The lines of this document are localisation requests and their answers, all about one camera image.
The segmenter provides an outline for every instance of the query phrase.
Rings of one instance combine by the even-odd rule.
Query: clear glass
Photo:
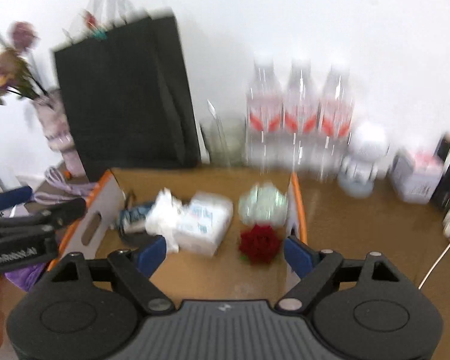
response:
[[[245,118],[238,115],[219,115],[223,132],[220,137],[217,121],[209,117],[200,122],[203,142],[210,155],[210,163],[219,167],[240,167],[246,141]]]

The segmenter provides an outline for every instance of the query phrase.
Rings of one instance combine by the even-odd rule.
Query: white tissue pack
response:
[[[174,232],[183,249],[213,256],[233,217],[233,203],[221,195],[197,192],[180,216]]]

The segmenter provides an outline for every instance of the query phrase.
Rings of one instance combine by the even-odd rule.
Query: plastic bottle cap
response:
[[[310,68],[311,63],[309,58],[294,58],[292,59],[292,66],[297,68]]]
[[[274,59],[270,54],[257,53],[253,57],[255,66],[272,67],[274,65]]]
[[[350,67],[344,62],[335,62],[331,65],[330,72],[339,76],[348,77],[350,75]]]

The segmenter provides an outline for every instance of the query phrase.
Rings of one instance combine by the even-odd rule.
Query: water bottle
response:
[[[332,66],[320,98],[319,132],[322,136],[343,139],[348,136],[353,101],[348,85],[348,68]]]
[[[282,128],[282,92],[269,58],[255,59],[255,77],[247,93],[247,157],[262,170],[276,165]]]
[[[318,137],[310,157],[310,170],[318,180],[334,178],[347,148],[353,113],[349,70],[332,66],[319,100]]]
[[[280,156],[283,167],[299,170],[307,166],[318,116],[319,102],[311,79],[310,61],[294,60],[283,100],[283,154]]]

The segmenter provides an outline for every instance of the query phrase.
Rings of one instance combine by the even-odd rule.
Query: blue object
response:
[[[136,259],[138,271],[149,279],[167,255],[167,243],[161,235],[150,246],[139,252]]]
[[[302,245],[290,238],[285,240],[283,255],[288,265],[290,265],[300,279],[303,279],[313,270],[314,262],[312,254],[308,253]]]
[[[16,188],[0,193],[0,211],[28,202],[32,198],[33,190],[29,186]]]
[[[125,226],[130,226],[135,222],[145,220],[153,205],[154,202],[148,202],[132,208],[121,210],[118,214],[118,219],[115,224],[116,229],[119,232],[123,233],[125,232]]]

